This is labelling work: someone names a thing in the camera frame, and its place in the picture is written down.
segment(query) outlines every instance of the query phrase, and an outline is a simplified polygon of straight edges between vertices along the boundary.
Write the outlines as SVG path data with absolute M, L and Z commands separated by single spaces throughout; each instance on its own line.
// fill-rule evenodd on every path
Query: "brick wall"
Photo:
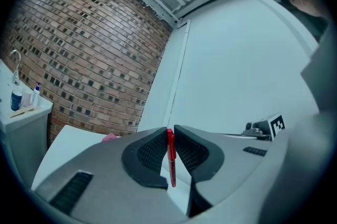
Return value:
M 137 130 L 168 24 L 141 0 L 17 0 L 1 58 L 54 103 L 49 139 L 66 124 L 107 134 Z

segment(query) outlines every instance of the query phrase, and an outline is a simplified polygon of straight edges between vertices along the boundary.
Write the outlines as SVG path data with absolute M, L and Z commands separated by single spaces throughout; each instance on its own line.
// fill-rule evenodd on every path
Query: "white table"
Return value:
M 64 126 L 43 158 L 35 175 L 32 190 L 36 190 L 38 185 L 52 172 L 88 147 L 101 142 L 104 137 L 105 135 L 103 134 L 92 133 L 68 125 Z M 177 160 L 177 168 L 182 165 L 179 161 L 181 162 L 181 160 Z M 167 155 L 165 155 L 163 159 L 163 166 L 167 166 Z M 171 186 L 170 173 L 163 167 L 161 169 L 161 176 L 165 177 L 168 182 L 168 196 L 175 202 L 180 210 L 186 213 L 190 186 L 177 178 L 177 186 L 173 188 Z

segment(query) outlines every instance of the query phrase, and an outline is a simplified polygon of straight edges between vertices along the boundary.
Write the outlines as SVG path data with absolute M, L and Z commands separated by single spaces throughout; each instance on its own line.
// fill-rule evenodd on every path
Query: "red pen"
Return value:
M 172 129 L 167 129 L 167 158 L 170 167 L 172 187 L 175 188 L 175 159 L 177 158 L 174 146 L 174 134 Z

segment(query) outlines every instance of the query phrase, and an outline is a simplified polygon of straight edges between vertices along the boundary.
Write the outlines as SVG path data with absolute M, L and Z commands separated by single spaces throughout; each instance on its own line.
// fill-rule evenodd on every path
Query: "pen cap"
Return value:
M 174 146 L 174 134 L 172 129 L 167 129 L 167 155 L 169 160 L 176 159 L 176 151 Z

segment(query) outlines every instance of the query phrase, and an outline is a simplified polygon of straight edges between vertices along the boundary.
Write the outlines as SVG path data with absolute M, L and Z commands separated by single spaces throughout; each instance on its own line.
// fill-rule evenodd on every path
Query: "soap dispenser bottle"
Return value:
M 34 93 L 31 96 L 31 105 L 33 105 L 34 107 L 37 107 L 40 101 L 40 83 L 36 82 L 37 86 L 34 89 Z

